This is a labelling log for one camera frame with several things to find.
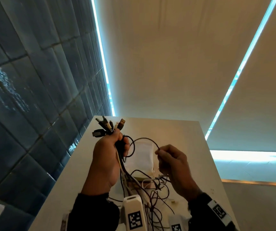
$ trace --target white table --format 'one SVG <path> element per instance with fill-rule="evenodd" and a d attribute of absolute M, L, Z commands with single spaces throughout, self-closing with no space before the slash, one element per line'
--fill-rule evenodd
<path fill-rule="evenodd" d="M 62 174 L 51 190 L 40 212 L 36 216 L 29 231 L 59 231 L 63 214 L 68 213 L 74 204 L 75 198 L 82 190 L 83 184 L 88 175 L 92 161 L 92 153 L 98 138 L 92 137 L 92 132 L 99 129 L 95 116 L 73 155 L 68 161 Z M 120 121 L 120 117 L 107 117 L 113 123 Z M 215 163 L 205 141 L 199 122 L 160 120 L 145 118 L 126 118 L 122 133 L 131 136 L 134 140 L 140 137 L 148 137 L 154 140 L 159 146 L 172 144 L 187 155 L 192 176 L 202 191 L 208 193 L 216 200 L 232 217 L 236 227 L 234 213 L 217 172 Z M 158 165 L 157 158 L 154 158 L 154 168 Z M 170 196 L 166 201 L 176 214 L 190 217 L 187 211 L 187 202 L 184 198 L 175 193 L 170 183 Z M 110 196 L 122 200 L 123 191 L 120 181 L 111 189 Z M 168 214 L 172 212 L 166 206 L 156 206 L 163 213 L 163 225 L 168 227 Z"/>

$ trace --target hand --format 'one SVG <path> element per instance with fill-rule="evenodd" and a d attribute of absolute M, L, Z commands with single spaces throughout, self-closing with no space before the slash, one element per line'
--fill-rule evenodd
<path fill-rule="evenodd" d="M 202 191 L 193 180 L 187 156 L 172 145 L 160 147 L 155 152 L 159 160 L 159 170 L 169 176 L 174 190 L 188 202 L 197 198 Z"/>
<path fill-rule="evenodd" d="M 117 159 L 115 143 L 122 140 L 123 135 L 115 129 L 112 135 L 105 135 L 96 144 L 93 150 L 93 160 L 89 174 L 81 191 L 86 195 L 100 195 L 110 191 L 120 176 L 120 166 Z M 125 137 L 124 156 L 129 150 L 129 141 Z"/>

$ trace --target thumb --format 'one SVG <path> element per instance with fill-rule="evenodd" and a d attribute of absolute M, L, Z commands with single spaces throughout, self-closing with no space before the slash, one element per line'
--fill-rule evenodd
<path fill-rule="evenodd" d="M 163 161 L 172 164 L 175 161 L 175 158 L 173 158 L 168 152 L 165 152 L 163 150 L 157 151 L 157 154 L 163 159 Z"/>
<path fill-rule="evenodd" d="M 113 131 L 113 133 L 111 135 L 106 135 L 105 137 L 107 138 L 107 140 L 109 140 L 110 142 L 115 144 L 116 141 L 122 139 L 122 134 L 121 134 L 120 130 L 117 128 Z"/>

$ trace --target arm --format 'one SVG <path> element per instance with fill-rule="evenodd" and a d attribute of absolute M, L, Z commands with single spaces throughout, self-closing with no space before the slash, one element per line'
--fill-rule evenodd
<path fill-rule="evenodd" d="M 114 144 L 122 137 L 120 130 L 115 129 L 112 135 L 106 135 L 96 143 L 86 182 L 69 214 L 67 231 L 117 229 L 119 208 L 107 198 L 120 175 Z M 124 156 L 127 156 L 128 138 L 124 138 L 124 142 Z"/>
<path fill-rule="evenodd" d="M 155 154 L 158 155 L 159 170 L 169 176 L 175 191 L 188 202 L 192 215 L 188 222 L 189 230 L 236 230 L 230 216 L 197 186 L 183 152 L 167 145 L 160 147 Z"/>

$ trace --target blue tiled wall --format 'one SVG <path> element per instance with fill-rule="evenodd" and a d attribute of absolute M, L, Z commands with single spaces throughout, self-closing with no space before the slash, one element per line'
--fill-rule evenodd
<path fill-rule="evenodd" d="M 0 0 L 0 230 L 27 230 L 94 115 L 111 115 L 91 0 Z"/>

